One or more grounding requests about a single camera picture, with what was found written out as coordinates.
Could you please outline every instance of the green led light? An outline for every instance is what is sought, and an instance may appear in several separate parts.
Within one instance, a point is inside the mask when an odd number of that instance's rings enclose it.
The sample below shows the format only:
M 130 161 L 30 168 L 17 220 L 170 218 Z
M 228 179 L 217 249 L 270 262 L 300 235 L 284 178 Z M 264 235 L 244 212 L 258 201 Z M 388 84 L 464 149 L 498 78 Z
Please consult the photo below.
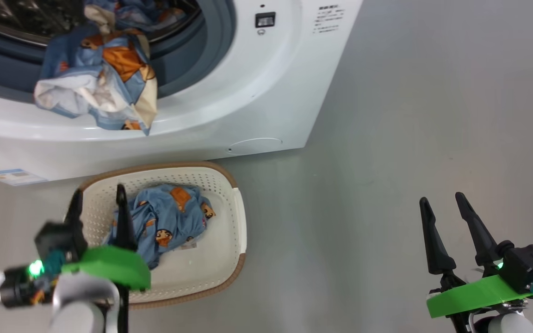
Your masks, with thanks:
M 34 261 L 34 263 L 31 263 L 30 266 L 28 266 L 28 272 L 34 277 L 40 276 L 40 274 L 44 272 L 43 262 L 40 260 Z

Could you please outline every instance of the cartoon character print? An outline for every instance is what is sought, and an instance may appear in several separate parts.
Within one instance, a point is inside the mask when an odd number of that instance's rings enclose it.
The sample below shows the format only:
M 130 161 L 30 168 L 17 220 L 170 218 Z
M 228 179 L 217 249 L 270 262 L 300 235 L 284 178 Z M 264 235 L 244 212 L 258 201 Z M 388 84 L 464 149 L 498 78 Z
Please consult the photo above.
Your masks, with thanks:
M 213 209 L 207 203 L 202 203 L 201 209 L 203 210 L 203 214 L 207 220 L 215 216 L 215 211 L 213 211 Z
M 182 187 L 175 187 L 172 191 L 170 191 L 171 196 L 174 198 L 174 201 L 176 202 L 176 206 L 178 206 L 178 210 L 182 213 L 185 213 L 186 210 L 184 207 L 186 206 L 186 203 L 188 200 L 191 199 L 191 195 L 184 190 Z
M 167 248 L 167 244 L 172 240 L 172 233 L 166 229 L 159 229 L 156 232 L 156 242 L 162 248 Z
M 153 226 L 155 224 L 155 221 L 156 221 L 156 219 L 151 219 L 151 220 L 147 221 L 147 223 L 145 223 L 145 228 L 143 229 L 143 236 L 144 237 L 148 236 L 148 228 L 150 226 Z
M 105 36 L 96 34 L 84 38 L 81 46 L 85 49 L 97 50 L 98 47 L 104 46 L 107 42 L 124 34 L 139 35 L 143 33 L 136 29 L 127 29 L 115 31 Z M 141 60 L 131 41 L 129 41 L 128 46 L 104 47 L 102 58 L 116 70 L 123 82 L 127 82 L 137 71 L 141 73 L 144 82 L 156 77 L 152 66 Z
M 141 130 L 141 125 L 137 120 L 127 119 L 124 121 L 124 125 L 120 128 L 121 130 Z

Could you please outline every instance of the washing machine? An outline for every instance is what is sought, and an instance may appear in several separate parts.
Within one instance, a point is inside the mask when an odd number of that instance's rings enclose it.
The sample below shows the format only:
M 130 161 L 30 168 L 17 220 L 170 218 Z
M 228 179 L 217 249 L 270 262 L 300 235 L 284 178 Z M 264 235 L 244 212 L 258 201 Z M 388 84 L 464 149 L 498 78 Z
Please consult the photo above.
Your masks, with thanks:
M 149 136 L 37 108 L 47 41 L 80 25 L 61 0 L 0 0 L 0 181 L 305 145 L 362 0 L 174 0 L 186 19 L 154 32 L 158 114 Z

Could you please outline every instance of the blue pajamas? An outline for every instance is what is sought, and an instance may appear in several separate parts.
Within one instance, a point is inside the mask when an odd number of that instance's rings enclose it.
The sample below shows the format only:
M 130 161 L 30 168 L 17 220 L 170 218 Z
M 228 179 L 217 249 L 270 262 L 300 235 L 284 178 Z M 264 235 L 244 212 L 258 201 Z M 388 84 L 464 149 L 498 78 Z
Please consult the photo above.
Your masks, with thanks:
M 164 184 L 142 190 L 129 200 L 137 253 L 150 269 L 155 268 L 162 253 L 184 245 L 205 231 L 207 219 L 214 215 L 210 207 L 211 203 L 201 196 L 197 187 Z M 117 217 L 115 211 L 108 244 L 116 236 Z

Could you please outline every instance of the laundry basket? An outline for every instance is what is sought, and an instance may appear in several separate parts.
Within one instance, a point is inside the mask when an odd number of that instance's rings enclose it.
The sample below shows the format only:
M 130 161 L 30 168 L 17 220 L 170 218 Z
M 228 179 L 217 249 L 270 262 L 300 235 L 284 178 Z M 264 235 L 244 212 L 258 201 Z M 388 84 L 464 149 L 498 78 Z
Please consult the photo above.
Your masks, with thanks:
M 218 293 L 237 278 L 246 252 L 246 216 L 242 195 L 233 177 L 217 164 L 190 162 L 154 164 L 121 169 L 87 180 L 83 191 L 83 235 L 91 247 L 101 245 L 110 231 L 116 206 L 116 187 L 127 197 L 160 184 L 192 185 L 211 202 L 216 216 L 196 248 L 176 249 L 160 257 L 152 270 L 152 288 L 132 291 L 131 308 L 151 308 L 192 301 Z

